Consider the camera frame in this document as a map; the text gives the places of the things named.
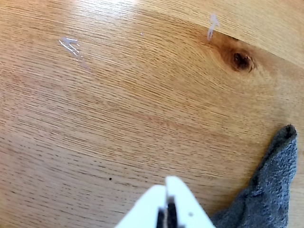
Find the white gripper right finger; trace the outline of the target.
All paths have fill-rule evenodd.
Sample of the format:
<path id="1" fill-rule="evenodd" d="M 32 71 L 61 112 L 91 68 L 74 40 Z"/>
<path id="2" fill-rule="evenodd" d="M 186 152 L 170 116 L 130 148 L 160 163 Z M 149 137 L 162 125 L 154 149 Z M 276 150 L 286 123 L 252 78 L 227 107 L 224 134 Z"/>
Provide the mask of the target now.
<path id="1" fill-rule="evenodd" d="M 169 228 L 213 228 L 214 224 L 188 186 L 176 176 L 165 179 Z"/>

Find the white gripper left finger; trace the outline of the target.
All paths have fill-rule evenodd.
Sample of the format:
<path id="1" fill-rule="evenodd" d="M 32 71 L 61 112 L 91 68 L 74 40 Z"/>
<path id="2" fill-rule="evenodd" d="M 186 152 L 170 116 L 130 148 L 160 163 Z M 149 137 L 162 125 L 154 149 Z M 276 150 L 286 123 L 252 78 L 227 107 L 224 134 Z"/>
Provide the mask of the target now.
<path id="1" fill-rule="evenodd" d="M 115 226 L 116 228 L 164 227 L 166 188 L 154 185 L 134 204 L 132 209 Z"/>

